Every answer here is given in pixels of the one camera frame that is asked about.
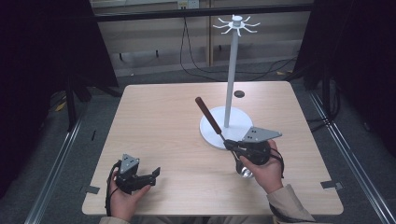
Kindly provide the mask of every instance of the metal rail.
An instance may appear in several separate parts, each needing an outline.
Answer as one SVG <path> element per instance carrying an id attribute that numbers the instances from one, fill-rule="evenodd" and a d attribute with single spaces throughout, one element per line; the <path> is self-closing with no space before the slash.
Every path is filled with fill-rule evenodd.
<path id="1" fill-rule="evenodd" d="M 102 21 L 137 21 L 152 19 L 169 19 L 185 17 L 220 16 L 232 14 L 262 14 L 280 12 L 311 11 L 313 4 L 278 5 L 266 7 L 211 7 L 186 10 L 164 10 L 133 13 L 107 13 L 94 16 L 77 16 L 67 18 L 52 18 L 49 22 L 102 22 Z"/>
<path id="2" fill-rule="evenodd" d="M 47 205 L 50 202 L 50 197 L 52 195 L 52 192 L 55 189 L 56 183 L 64 167 L 64 163 L 67 159 L 67 155 L 69 154 L 69 151 L 73 146 L 74 140 L 76 139 L 79 127 L 81 125 L 81 120 L 84 118 L 86 110 L 87 110 L 87 105 L 85 104 L 84 107 L 82 108 L 81 116 L 77 120 L 76 125 L 71 130 L 71 132 L 67 134 L 66 138 L 64 139 L 64 144 L 62 145 L 61 150 L 59 151 L 58 157 L 56 158 L 55 163 L 53 164 L 49 172 L 49 176 L 47 177 L 47 180 L 44 183 L 44 186 L 41 189 L 40 194 L 35 199 L 35 203 L 24 222 L 25 224 L 40 223 L 41 218 L 43 217 L 44 212 L 46 211 Z"/>
<path id="3" fill-rule="evenodd" d="M 320 116 L 323 119 L 326 119 L 327 115 L 324 109 L 322 108 L 322 102 L 320 101 L 318 95 L 311 92 L 310 96 Z M 371 181 L 370 177 L 366 174 L 363 167 L 361 167 L 361 163 L 355 157 L 355 154 L 351 150 L 349 144 L 347 143 L 347 140 L 341 134 L 337 125 L 334 122 L 329 122 L 329 124 L 326 126 L 329 129 L 329 132 L 332 135 L 332 138 L 334 139 L 336 145 L 340 149 L 341 154 L 343 154 L 346 163 L 351 169 L 353 175 L 358 180 L 359 184 L 361 185 L 361 188 L 366 194 L 367 199 L 370 201 L 371 205 L 378 214 L 382 223 L 384 224 L 396 223 L 395 216 L 392 214 L 387 202 L 384 200 L 384 198 L 382 197 L 382 195 L 380 194 L 374 183 Z"/>

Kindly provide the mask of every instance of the white pole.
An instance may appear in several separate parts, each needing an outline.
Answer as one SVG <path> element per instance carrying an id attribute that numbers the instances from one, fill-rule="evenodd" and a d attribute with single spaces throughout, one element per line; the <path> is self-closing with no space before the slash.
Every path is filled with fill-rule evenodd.
<path id="1" fill-rule="evenodd" d="M 225 102 L 224 128 L 228 128 L 230 124 L 231 100 L 233 99 L 233 81 L 235 79 L 236 55 L 238 54 L 238 37 L 238 30 L 233 29 L 233 40 L 231 42 L 230 51 L 230 64 L 228 67 L 228 86 L 227 99 Z"/>

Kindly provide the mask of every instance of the wooden table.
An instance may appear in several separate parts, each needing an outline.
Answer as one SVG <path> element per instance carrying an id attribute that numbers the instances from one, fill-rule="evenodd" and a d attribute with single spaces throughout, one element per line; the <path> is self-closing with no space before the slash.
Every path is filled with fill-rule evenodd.
<path id="1" fill-rule="evenodd" d="M 140 202 L 141 216 L 271 215 L 265 192 L 254 178 L 235 171 L 230 152 L 210 146 L 200 134 L 203 116 L 194 99 L 209 109 L 225 105 L 227 83 L 132 85 L 125 89 L 113 120 L 82 211 L 104 215 L 106 179 L 123 153 L 140 159 L 138 175 L 161 167 L 157 185 Z M 285 160 L 283 183 L 292 184 L 314 215 L 343 212 L 337 192 L 323 189 L 331 180 L 289 82 L 240 82 L 233 106 L 245 111 L 253 125 L 277 130 Z"/>

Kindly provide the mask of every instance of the beige sleeve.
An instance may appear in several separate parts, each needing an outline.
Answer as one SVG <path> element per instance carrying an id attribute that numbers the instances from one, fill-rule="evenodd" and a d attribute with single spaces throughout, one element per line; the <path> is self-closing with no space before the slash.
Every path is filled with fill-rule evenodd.
<path id="1" fill-rule="evenodd" d="M 99 224 L 130 224 L 129 222 L 117 217 L 102 217 Z"/>
<path id="2" fill-rule="evenodd" d="M 291 185 L 287 185 L 285 188 L 268 194 L 267 198 L 268 202 L 285 217 L 315 221 L 311 214 L 303 207 Z"/>

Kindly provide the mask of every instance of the wrist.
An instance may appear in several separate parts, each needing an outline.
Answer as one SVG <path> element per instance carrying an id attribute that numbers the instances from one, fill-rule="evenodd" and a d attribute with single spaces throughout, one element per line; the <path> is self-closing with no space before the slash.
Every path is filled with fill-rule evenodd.
<path id="1" fill-rule="evenodd" d="M 131 224 L 129 221 L 126 221 L 119 217 L 107 217 L 107 218 L 109 218 L 108 222 L 105 222 L 105 223 Z"/>
<path id="2" fill-rule="evenodd" d="M 115 213 L 115 214 L 112 214 L 112 216 L 113 217 L 116 217 L 116 218 L 118 218 L 118 219 L 121 219 L 121 220 L 123 220 L 123 221 L 126 221 L 126 222 L 130 222 L 131 221 L 131 219 L 132 219 L 132 217 L 130 217 L 130 216 L 128 216 L 128 215 L 125 215 L 125 214 L 117 214 L 117 213 Z"/>
<path id="3" fill-rule="evenodd" d="M 272 193 L 274 191 L 282 189 L 283 188 L 283 184 L 282 184 L 282 182 L 274 183 L 274 184 L 272 184 L 270 186 L 265 186 L 265 187 L 262 187 L 262 188 L 265 190 L 265 192 L 267 192 L 267 194 L 270 194 L 270 193 Z"/>

